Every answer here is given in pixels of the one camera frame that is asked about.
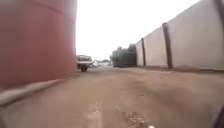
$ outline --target tall wall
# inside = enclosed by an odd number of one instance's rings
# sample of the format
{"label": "tall wall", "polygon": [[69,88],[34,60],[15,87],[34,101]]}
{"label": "tall wall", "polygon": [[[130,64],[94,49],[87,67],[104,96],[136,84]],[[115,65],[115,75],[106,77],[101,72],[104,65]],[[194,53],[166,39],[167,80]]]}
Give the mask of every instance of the tall wall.
{"label": "tall wall", "polygon": [[74,76],[76,0],[0,2],[0,84]]}
{"label": "tall wall", "polygon": [[166,45],[160,27],[144,38],[146,66],[167,67]]}
{"label": "tall wall", "polygon": [[137,65],[138,66],[143,66],[144,62],[143,62],[143,51],[142,51],[142,41],[139,41],[138,43],[136,43],[136,52],[137,52]]}
{"label": "tall wall", "polygon": [[212,0],[202,0],[168,22],[175,68],[224,70],[220,17]]}
{"label": "tall wall", "polygon": [[144,38],[146,66],[224,71],[224,0],[201,0],[162,27]]}

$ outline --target red wall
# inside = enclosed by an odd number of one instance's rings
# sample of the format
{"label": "red wall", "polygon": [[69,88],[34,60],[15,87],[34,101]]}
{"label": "red wall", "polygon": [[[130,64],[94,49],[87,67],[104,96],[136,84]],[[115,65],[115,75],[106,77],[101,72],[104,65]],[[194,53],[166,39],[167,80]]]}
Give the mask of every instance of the red wall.
{"label": "red wall", "polygon": [[74,76],[75,14],[76,0],[0,2],[0,84]]}

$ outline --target white truck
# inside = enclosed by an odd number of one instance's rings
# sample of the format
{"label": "white truck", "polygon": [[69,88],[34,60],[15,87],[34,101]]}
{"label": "white truck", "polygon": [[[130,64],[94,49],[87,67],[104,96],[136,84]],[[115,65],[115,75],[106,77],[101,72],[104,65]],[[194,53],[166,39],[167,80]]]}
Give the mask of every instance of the white truck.
{"label": "white truck", "polygon": [[90,56],[77,55],[77,67],[81,69],[82,72],[86,72],[92,64],[93,62]]}

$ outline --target tree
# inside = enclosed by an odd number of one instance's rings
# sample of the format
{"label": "tree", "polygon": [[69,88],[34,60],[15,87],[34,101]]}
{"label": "tree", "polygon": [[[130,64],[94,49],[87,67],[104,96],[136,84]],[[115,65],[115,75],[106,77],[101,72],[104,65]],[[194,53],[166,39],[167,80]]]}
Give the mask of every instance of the tree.
{"label": "tree", "polygon": [[136,65],[136,48],[135,45],[130,45],[127,49],[118,47],[113,51],[110,59],[115,67],[126,67]]}

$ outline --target road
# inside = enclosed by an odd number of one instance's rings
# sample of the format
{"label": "road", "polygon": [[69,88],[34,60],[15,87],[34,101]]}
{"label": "road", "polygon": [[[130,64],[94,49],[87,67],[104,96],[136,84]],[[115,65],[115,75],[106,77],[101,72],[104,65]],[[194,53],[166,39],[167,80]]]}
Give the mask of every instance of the road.
{"label": "road", "polygon": [[208,128],[224,75],[92,69],[1,111],[7,128]]}

